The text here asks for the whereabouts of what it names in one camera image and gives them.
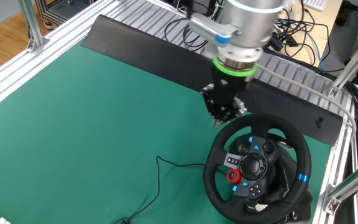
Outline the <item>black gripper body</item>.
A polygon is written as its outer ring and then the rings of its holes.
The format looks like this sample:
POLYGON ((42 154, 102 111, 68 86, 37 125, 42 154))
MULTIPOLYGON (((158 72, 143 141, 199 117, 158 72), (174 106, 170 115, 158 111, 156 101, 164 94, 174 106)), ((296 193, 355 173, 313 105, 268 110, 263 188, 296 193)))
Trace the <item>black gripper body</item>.
POLYGON ((242 77, 230 75, 215 65, 211 71, 214 79, 211 96, 214 102, 219 106, 238 109, 234 98, 245 90, 246 85, 253 79, 253 75, 242 77))

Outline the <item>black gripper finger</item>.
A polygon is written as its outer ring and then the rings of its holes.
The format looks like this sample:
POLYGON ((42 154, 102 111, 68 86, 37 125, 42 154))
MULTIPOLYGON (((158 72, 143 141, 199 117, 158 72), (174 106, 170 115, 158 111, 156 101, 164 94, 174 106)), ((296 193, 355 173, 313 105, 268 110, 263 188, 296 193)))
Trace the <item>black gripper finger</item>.
POLYGON ((208 110, 209 115, 213 118, 212 124, 214 128, 218 128, 221 125, 219 120, 219 108, 215 103, 215 100, 211 96, 214 85, 212 83, 205 86, 201 91, 201 95, 204 99, 206 108, 208 110))
POLYGON ((245 103, 235 96, 230 104, 219 107, 218 121, 228 123, 242 116, 246 111, 245 103))

